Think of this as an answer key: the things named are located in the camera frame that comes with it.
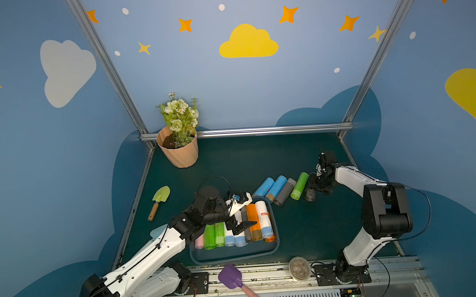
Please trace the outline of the orange trash bag roll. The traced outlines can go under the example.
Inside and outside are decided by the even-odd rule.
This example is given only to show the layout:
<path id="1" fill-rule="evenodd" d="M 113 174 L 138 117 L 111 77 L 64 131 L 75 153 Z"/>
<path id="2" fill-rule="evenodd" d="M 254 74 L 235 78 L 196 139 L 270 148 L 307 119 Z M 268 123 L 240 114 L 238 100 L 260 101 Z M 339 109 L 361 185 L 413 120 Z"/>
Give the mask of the orange trash bag roll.
<path id="1" fill-rule="evenodd" d="M 262 230 L 261 230 L 260 221 L 259 221 L 255 204 L 254 203 L 249 204 L 246 207 L 246 212 L 247 212 L 248 220 L 250 222 L 253 222 L 253 225 L 250 228 L 251 239 L 253 241 L 262 240 L 263 239 Z"/>
<path id="2" fill-rule="evenodd" d="M 265 238 L 264 241 L 267 242 L 267 243 L 272 243 L 272 242 L 276 241 L 276 237 L 274 235 L 272 235 L 268 238 Z"/>

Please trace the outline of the white blue trash bag roll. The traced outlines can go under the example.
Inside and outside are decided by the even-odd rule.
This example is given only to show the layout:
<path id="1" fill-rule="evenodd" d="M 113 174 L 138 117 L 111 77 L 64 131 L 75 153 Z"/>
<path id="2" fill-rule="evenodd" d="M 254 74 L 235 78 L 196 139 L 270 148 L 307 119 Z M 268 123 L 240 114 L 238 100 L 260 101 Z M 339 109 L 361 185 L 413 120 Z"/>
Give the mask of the white blue trash bag roll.
<path id="1" fill-rule="evenodd" d="M 233 232 L 228 229 L 224 231 L 224 240 L 226 247 L 233 247 L 236 245 L 235 236 L 233 235 Z"/>

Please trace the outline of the white roll blue end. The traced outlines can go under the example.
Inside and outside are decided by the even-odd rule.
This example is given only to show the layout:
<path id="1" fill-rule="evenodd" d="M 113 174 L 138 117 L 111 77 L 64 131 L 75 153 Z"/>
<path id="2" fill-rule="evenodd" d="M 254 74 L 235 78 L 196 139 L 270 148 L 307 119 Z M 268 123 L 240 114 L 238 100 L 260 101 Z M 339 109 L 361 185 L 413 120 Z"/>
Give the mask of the white roll blue end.
<path id="1" fill-rule="evenodd" d="M 274 233 L 267 209 L 267 203 L 263 200 L 260 200 L 255 202 L 255 207 L 260 222 L 262 237 L 264 239 L 270 239 Z"/>

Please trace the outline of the green trash bag roll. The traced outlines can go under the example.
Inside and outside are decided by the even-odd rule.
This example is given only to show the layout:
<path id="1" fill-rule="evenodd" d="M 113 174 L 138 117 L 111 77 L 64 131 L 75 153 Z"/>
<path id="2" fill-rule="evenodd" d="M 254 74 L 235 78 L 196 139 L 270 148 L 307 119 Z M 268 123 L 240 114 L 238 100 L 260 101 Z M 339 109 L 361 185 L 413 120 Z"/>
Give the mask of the green trash bag roll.
<path id="1" fill-rule="evenodd" d="M 215 226 L 207 225 L 204 231 L 204 249 L 210 251 L 216 248 Z"/>

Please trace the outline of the pink trash bag roll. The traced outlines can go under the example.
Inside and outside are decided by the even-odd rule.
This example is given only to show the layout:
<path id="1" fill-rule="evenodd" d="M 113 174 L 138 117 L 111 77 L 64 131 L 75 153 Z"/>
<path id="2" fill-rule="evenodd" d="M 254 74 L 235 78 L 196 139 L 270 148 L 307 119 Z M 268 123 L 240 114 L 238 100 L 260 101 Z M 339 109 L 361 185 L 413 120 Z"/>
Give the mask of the pink trash bag roll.
<path id="1" fill-rule="evenodd" d="M 201 235 L 195 241 L 195 249 L 201 250 L 201 249 L 204 249 L 204 248 L 205 248 L 204 235 Z"/>

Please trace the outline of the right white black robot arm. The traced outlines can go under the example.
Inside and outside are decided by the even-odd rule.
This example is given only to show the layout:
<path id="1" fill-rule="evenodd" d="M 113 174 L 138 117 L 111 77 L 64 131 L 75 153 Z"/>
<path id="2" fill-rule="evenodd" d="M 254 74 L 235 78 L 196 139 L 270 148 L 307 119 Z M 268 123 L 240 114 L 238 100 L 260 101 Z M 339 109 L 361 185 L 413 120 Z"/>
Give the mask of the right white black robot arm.
<path id="1" fill-rule="evenodd" d="M 313 202 L 317 193 L 331 194 L 335 184 L 343 185 L 362 198 L 361 225 L 356 238 L 338 256 L 342 271 L 364 267 L 394 239 L 413 230 L 413 218 L 406 188 L 373 178 L 352 165 L 341 165 L 322 152 L 316 170 L 309 174 L 305 200 Z"/>

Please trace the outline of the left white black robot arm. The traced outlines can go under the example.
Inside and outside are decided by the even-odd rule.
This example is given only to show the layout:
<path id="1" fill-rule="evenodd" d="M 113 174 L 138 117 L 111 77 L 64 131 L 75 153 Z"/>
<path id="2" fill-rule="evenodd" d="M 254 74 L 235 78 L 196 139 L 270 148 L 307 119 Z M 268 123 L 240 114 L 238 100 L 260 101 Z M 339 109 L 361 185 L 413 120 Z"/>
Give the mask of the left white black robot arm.
<path id="1" fill-rule="evenodd" d="M 225 223 L 234 234 L 252 227 L 253 221 L 237 222 L 235 214 L 253 202 L 247 192 L 224 200 L 220 192 L 205 186 L 194 195 L 191 206 L 174 216 L 157 235 L 121 267 L 99 277 L 93 274 L 79 297 L 163 297 L 185 289 L 191 273 L 180 265 L 166 267 L 174 256 L 191 245 L 207 225 Z"/>

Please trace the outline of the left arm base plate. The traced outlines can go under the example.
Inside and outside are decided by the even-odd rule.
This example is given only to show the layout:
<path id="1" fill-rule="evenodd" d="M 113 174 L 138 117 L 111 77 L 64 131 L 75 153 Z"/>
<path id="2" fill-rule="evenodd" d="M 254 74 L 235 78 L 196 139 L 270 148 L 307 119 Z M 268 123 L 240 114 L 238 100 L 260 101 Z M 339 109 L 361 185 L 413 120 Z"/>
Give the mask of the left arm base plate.
<path id="1" fill-rule="evenodd" d="M 207 294 L 209 292 L 209 273 L 192 272 L 189 279 L 182 279 L 175 295 Z"/>

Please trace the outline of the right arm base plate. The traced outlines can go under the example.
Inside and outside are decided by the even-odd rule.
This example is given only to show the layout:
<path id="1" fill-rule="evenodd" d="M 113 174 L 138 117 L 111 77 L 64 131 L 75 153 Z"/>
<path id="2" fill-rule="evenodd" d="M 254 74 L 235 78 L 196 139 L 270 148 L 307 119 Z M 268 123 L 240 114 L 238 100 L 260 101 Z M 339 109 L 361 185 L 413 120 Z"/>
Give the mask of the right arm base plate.
<path id="1" fill-rule="evenodd" d="M 367 284 L 372 281 L 366 265 L 356 267 L 317 263 L 311 268 L 319 286 Z"/>

